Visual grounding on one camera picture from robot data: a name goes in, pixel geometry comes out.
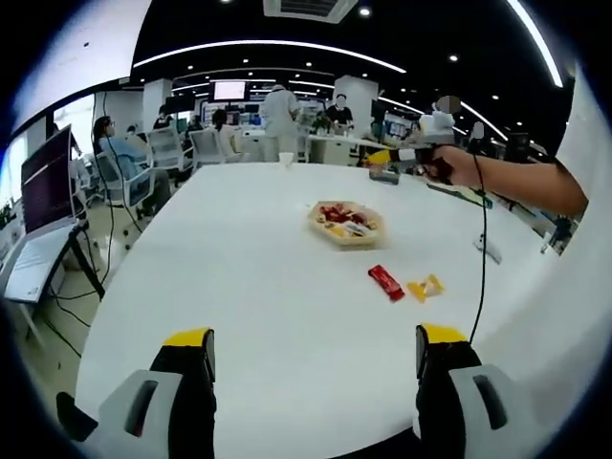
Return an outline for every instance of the laptop screen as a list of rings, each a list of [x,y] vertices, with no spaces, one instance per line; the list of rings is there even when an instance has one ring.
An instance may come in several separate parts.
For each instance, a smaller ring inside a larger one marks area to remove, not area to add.
[[[26,232],[73,215],[70,174],[70,126],[48,139],[21,166]]]

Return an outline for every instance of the window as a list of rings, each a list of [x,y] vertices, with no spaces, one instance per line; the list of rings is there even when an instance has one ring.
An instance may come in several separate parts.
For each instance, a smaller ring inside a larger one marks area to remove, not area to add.
[[[54,122],[59,129],[72,125],[76,143],[83,153],[94,153],[92,146],[92,125],[94,116],[94,95],[86,96],[55,110]]]
[[[21,199],[21,164],[28,157],[26,134],[16,137],[2,159],[0,168],[0,208],[11,199],[15,202]]]

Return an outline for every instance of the air conditioning vent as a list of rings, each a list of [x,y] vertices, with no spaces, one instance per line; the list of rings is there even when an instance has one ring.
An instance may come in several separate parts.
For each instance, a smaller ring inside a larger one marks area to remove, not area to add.
[[[338,24],[358,0],[263,0],[264,14]]]

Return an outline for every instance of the white chair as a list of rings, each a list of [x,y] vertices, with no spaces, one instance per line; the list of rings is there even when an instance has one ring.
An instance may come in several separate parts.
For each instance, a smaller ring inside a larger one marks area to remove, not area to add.
[[[146,134],[151,149],[151,166],[156,169],[178,169],[179,172],[190,169],[193,161],[186,157],[190,148],[183,151],[181,139],[176,129],[165,127]]]
[[[127,205],[134,208],[155,190],[155,175],[151,168],[144,169],[141,173],[126,180],[125,177],[121,177],[114,153],[102,151],[97,155],[95,163],[103,179],[100,188],[104,190],[104,185],[106,185],[105,198],[110,201],[111,206]]]
[[[96,163],[91,163],[88,167],[83,158],[78,158],[71,160],[71,166],[76,182],[76,195],[86,207],[89,207],[94,199],[102,198],[98,191],[100,179]]]
[[[199,169],[205,164],[224,164],[226,155],[221,150],[219,135],[211,129],[189,132],[193,144],[193,164]]]

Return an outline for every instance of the human hand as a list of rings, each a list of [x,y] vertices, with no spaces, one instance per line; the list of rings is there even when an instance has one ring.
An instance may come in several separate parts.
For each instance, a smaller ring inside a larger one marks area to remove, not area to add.
[[[443,159],[452,172],[448,179],[453,185],[480,186],[480,177],[473,155],[455,146],[441,146],[433,152],[433,159]],[[426,176],[432,182],[440,182],[438,168],[434,164],[424,165]]]

